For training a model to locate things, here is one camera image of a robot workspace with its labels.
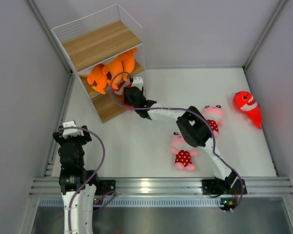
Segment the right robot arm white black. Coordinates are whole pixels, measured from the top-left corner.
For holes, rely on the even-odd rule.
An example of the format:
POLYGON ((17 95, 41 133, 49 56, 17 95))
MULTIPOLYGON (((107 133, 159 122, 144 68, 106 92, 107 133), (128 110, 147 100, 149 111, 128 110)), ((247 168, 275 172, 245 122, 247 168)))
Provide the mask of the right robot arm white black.
POLYGON ((201 147, 205 151, 214 179, 202 180, 203 194, 247 194, 245 181, 220 156, 215 144, 215 135, 196 107, 162 107, 156 101, 147 100, 138 87, 126 87, 124 93, 124 104, 129 105, 140 117, 176 124, 186 144, 194 148, 201 147))

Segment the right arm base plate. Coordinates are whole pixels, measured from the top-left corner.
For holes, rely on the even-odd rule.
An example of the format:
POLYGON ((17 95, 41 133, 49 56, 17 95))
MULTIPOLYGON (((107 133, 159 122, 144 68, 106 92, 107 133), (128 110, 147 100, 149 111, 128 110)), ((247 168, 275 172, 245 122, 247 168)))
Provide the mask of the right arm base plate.
POLYGON ((211 198, 219 198, 222 195, 231 196, 231 198, 220 198, 220 209, 224 212, 235 209, 239 203, 239 196, 248 193, 245 181, 241 182, 239 179, 203 179, 202 186, 203 194, 211 198))

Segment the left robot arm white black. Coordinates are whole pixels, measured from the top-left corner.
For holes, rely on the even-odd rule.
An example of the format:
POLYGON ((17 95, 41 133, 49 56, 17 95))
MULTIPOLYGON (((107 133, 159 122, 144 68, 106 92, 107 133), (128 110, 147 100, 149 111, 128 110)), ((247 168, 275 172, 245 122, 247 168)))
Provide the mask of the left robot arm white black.
POLYGON ((59 185, 64 209, 65 234, 92 234, 92 208, 94 195, 101 188, 95 171, 84 168, 83 146, 91 136, 86 126, 77 128, 74 122, 64 123, 53 133, 59 144, 61 171, 59 185))

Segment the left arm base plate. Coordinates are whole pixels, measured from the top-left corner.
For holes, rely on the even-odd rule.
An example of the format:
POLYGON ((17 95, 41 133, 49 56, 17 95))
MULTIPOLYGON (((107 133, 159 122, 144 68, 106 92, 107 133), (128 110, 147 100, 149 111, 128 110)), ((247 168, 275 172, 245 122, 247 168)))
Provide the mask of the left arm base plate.
POLYGON ((115 188, 115 180, 100 180, 95 192, 94 205, 102 205, 107 196, 114 195, 115 188))

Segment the orange shark plush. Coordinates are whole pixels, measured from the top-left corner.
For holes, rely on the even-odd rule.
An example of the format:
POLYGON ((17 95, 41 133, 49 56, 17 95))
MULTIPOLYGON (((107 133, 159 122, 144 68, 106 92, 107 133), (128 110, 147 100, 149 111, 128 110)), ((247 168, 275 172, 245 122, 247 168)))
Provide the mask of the orange shark plush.
POLYGON ((118 55, 113 61, 109 64, 105 65, 102 69, 102 73, 107 75, 110 72, 112 79, 107 80, 109 86, 111 86, 114 90, 118 89, 117 84, 122 80, 124 71, 122 61, 127 59, 127 55, 125 53, 118 55))
POLYGON ((135 57, 134 54, 138 51, 138 47, 132 48, 122 54, 120 54, 120 58, 122 61, 123 71, 123 80, 127 81, 128 73, 131 73, 135 67, 135 57))
POLYGON ((85 78, 87 83, 96 92, 105 95, 105 88, 108 86, 108 76, 102 73, 104 64, 98 64, 93 67, 89 74, 80 74, 80 77, 85 78))

